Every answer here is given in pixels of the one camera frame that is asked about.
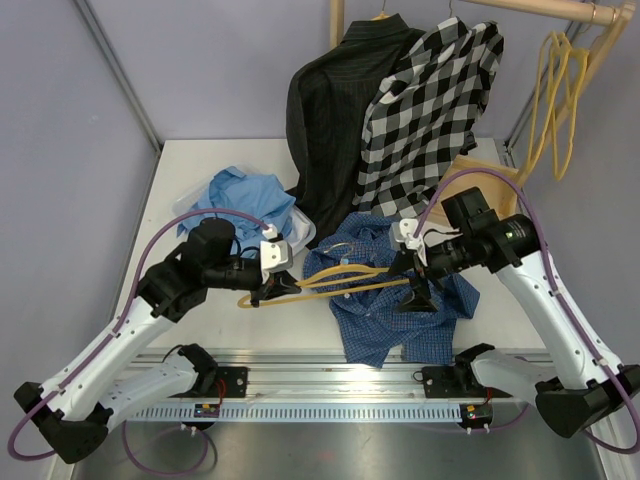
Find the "blue plaid shirt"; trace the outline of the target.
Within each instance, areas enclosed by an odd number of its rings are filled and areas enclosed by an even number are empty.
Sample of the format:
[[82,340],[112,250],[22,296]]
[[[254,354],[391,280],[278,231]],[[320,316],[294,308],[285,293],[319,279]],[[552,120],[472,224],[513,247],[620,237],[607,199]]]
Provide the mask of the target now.
[[[336,232],[311,250],[304,260],[305,279],[346,260],[374,268],[391,266],[395,251],[390,218],[350,213]],[[404,359],[446,365],[453,359],[453,337],[460,319],[471,319],[480,292],[459,274],[442,280],[444,290],[431,289],[434,312],[400,312],[409,284],[344,293],[329,299],[337,319],[345,356],[350,363],[380,368],[389,351],[400,345]]]

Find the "hanger of plaid shirt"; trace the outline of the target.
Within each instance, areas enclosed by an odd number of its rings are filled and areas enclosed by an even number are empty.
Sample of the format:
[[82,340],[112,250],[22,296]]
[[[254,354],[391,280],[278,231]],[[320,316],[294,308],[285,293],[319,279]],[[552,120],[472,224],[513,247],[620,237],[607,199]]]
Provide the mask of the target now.
[[270,300],[252,300],[250,295],[242,297],[237,306],[241,309],[285,305],[289,303],[309,301],[320,298],[351,295],[371,290],[408,285],[408,278],[397,278],[378,281],[381,276],[389,274],[388,267],[372,267],[353,262],[350,256],[355,251],[352,242],[339,242],[323,250],[328,255],[336,249],[345,248],[343,255],[335,266],[321,270],[308,278],[296,282],[301,290],[311,290],[310,294],[286,294],[284,297]]

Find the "light blue shirt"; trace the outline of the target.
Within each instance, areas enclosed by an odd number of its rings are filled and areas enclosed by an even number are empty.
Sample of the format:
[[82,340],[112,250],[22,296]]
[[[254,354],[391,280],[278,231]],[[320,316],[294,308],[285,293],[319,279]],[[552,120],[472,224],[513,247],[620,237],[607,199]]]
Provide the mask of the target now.
[[[273,175],[245,173],[231,166],[219,171],[188,211],[218,208],[239,211],[248,214],[268,225],[274,225],[293,248],[308,228],[295,216],[295,198],[283,188]],[[176,235],[188,234],[204,218],[218,217],[234,225],[239,248],[244,257],[253,257],[256,251],[249,247],[258,247],[265,237],[262,228],[245,218],[228,214],[200,214],[183,220],[176,229]]]

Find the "black white checkered shirt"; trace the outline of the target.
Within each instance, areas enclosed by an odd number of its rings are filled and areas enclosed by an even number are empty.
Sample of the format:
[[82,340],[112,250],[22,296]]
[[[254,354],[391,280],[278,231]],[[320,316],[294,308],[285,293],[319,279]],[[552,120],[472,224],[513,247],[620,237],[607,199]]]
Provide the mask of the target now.
[[494,21],[449,18],[420,36],[365,110],[353,204],[415,217],[487,108],[505,40]]

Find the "yellow hanger of white shirt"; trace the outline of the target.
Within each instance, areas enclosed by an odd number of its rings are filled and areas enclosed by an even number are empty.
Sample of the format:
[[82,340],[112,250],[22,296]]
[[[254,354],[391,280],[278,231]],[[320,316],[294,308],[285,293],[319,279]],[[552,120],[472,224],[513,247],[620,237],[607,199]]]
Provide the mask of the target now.
[[[552,123],[549,127],[556,127],[557,133],[551,136],[552,130],[549,128],[547,131],[548,138],[550,139],[551,152],[552,152],[552,167],[553,176],[556,181],[560,181],[564,178],[574,148],[574,137],[576,133],[576,120],[578,101],[585,85],[589,51],[584,48],[574,47],[572,44],[571,54],[569,57],[569,63],[567,68],[567,77],[562,80],[560,88],[557,92],[555,101],[555,116],[552,119]],[[560,162],[559,150],[558,150],[558,133],[559,133],[559,108],[566,107],[569,112],[569,127],[567,138],[566,155],[563,162]]]

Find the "yellow hanger of blue shirt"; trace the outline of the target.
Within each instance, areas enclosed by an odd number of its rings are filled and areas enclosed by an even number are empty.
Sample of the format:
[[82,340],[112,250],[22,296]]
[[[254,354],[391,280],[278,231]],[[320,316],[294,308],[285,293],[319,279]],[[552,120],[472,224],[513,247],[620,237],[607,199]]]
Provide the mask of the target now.
[[[565,33],[552,31],[544,39],[538,54],[536,81],[530,118],[530,130],[526,160],[521,168],[522,177],[529,175],[540,159],[546,134],[555,116],[555,101],[562,80],[567,77],[567,68],[571,54],[571,43]],[[536,133],[540,100],[546,96],[547,111],[542,115],[541,132]],[[557,133],[556,127],[551,127],[551,136]]]

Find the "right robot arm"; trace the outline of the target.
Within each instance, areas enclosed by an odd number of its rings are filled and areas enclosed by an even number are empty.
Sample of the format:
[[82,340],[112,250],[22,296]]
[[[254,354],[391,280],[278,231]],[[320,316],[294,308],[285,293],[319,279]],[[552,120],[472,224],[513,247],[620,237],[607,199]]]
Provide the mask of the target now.
[[443,290],[452,274],[482,266],[519,303],[552,360],[539,367],[479,344],[456,357],[456,389],[476,396],[491,388],[523,400],[564,438],[629,405],[639,392],[638,366],[623,364],[564,292],[535,222],[522,214],[499,218],[477,187],[444,200],[443,207],[456,233],[437,245],[426,245],[416,219],[391,226],[397,254],[390,271],[414,273],[399,311],[436,311],[433,289]]

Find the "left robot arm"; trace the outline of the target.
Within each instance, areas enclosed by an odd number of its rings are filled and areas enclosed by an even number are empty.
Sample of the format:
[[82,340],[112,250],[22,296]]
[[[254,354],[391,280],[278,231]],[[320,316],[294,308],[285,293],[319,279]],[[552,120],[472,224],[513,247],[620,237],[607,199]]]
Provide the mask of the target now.
[[212,209],[185,241],[160,263],[134,274],[123,311],[67,366],[42,383],[26,382],[14,393],[50,454],[77,463],[98,449],[109,433],[138,411],[165,398],[208,396],[217,364],[206,350],[187,345],[160,366],[124,382],[119,374],[152,341],[168,332],[212,289],[250,294],[252,306],[299,292],[288,270],[293,252],[273,224],[258,224],[262,238],[255,258],[235,249],[234,211]]

